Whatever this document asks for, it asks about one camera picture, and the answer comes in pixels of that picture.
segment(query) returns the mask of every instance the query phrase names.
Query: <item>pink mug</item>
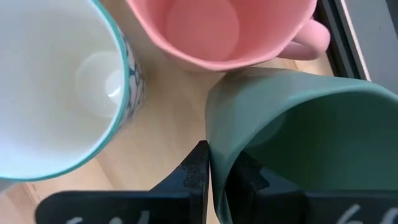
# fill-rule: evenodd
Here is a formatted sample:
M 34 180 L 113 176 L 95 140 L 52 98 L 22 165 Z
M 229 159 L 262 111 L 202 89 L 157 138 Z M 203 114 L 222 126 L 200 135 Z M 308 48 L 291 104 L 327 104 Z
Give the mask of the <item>pink mug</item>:
M 274 57 L 312 60 L 330 33 L 317 0 L 126 0 L 152 39 L 185 68 L 227 71 Z

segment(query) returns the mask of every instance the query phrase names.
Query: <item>teal mug rim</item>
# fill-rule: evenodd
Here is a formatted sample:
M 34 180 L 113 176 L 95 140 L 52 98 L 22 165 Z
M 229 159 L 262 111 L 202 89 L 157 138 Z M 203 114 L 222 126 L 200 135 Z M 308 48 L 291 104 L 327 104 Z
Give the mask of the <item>teal mug rim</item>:
M 34 178 L 0 177 L 0 180 L 10 180 L 14 182 L 40 181 L 40 180 L 51 179 L 54 177 L 59 177 L 63 174 L 67 174 L 81 167 L 82 165 L 90 161 L 92 158 L 94 158 L 107 145 L 107 143 L 110 142 L 110 140 L 119 130 L 119 124 L 120 122 L 123 121 L 124 109 L 127 106 L 129 100 L 128 89 L 130 88 L 130 86 L 129 86 L 129 60 L 127 57 L 127 48 L 125 41 L 123 39 L 123 35 L 119 30 L 116 21 L 113 19 L 111 14 L 105 9 L 102 3 L 100 3 L 100 0 L 91 0 L 90 3 L 92 4 L 94 10 L 97 10 L 98 15 L 102 18 L 103 22 L 107 26 L 108 31 L 110 32 L 112 38 L 115 41 L 116 47 L 119 49 L 119 56 L 122 58 L 123 61 L 123 83 L 124 83 L 123 95 L 116 116 L 113 118 L 106 132 L 101 136 L 101 139 L 98 140 L 100 141 L 100 143 L 97 146 L 94 146 L 92 151 L 89 152 L 84 159 L 82 159 L 80 162 L 76 163 L 75 165 L 72 165 L 64 170 L 48 175 L 43 175 L 40 177 L 34 177 Z

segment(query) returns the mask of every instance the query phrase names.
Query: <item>green mug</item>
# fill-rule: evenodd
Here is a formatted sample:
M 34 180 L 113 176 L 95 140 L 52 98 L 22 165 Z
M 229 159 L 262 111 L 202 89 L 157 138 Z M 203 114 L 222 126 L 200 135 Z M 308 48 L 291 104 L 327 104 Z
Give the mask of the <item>green mug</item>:
M 215 210 L 242 151 L 305 190 L 398 189 L 398 96 L 363 80 L 291 70 L 227 73 L 209 93 Z

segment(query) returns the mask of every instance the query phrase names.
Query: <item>wooden table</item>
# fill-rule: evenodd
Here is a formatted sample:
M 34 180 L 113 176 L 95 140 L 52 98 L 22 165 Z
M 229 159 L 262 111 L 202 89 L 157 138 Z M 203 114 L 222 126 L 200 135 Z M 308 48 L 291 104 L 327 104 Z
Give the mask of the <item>wooden table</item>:
M 223 73 L 187 73 L 150 42 L 124 0 L 103 0 L 141 58 L 146 100 L 134 121 L 83 167 L 61 177 L 19 184 L 0 194 L 0 223 L 34 223 L 37 204 L 61 190 L 147 190 L 170 174 L 205 139 L 208 90 Z M 326 56 L 310 62 L 274 59 L 262 67 L 332 75 Z M 209 190 L 208 223 L 219 223 Z

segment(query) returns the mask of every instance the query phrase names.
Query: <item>white mug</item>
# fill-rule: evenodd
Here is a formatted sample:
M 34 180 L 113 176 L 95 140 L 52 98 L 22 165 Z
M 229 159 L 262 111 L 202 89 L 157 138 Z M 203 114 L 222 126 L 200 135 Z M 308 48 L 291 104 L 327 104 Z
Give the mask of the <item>white mug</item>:
M 131 48 L 97 0 L 0 2 L 0 191 L 80 167 L 142 101 Z

